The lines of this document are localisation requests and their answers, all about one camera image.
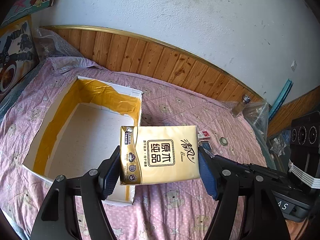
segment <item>blue gripper pad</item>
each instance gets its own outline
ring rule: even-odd
[[[204,184],[205,190],[207,191],[208,195],[212,196],[213,199],[216,199],[218,197],[217,181],[210,171],[207,162],[203,157],[203,153],[200,150],[198,151],[198,158],[200,177]]]

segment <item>blue plastic item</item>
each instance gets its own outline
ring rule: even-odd
[[[275,103],[273,104],[273,107],[269,111],[269,117],[268,121],[270,122],[271,119],[275,116],[276,112],[279,110],[279,108],[282,106],[283,102],[287,98],[291,88],[292,88],[293,82],[291,79],[288,79],[285,83],[280,95],[277,97]]]
[[[200,177],[202,179],[204,187],[208,195],[212,196],[213,199],[216,199],[218,197],[217,181],[211,173],[207,163],[205,162],[201,151],[198,151],[198,158]]]

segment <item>jar lid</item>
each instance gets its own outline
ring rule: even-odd
[[[248,95],[245,95],[245,94],[242,96],[242,99],[243,99],[243,101],[245,103],[250,103],[250,101],[251,101],[250,97]]]
[[[224,137],[221,137],[221,138],[219,139],[219,141],[220,141],[220,144],[223,145],[223,146],[227,146],[227,145],[228,145],[228,141],[227,141],[227,139],[224,138]]]

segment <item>robot poster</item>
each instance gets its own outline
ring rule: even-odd
[[[0,101],[39,63],[29,23],[27,16],[0,29]]]

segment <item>wooden headboard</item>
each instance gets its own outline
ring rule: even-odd
[[[170,44],[135,33],[82,25],[48,26],[86,58],[112,71],[137,73],[166,81],[219,101],[248,94],[262,98],[212,63]]]

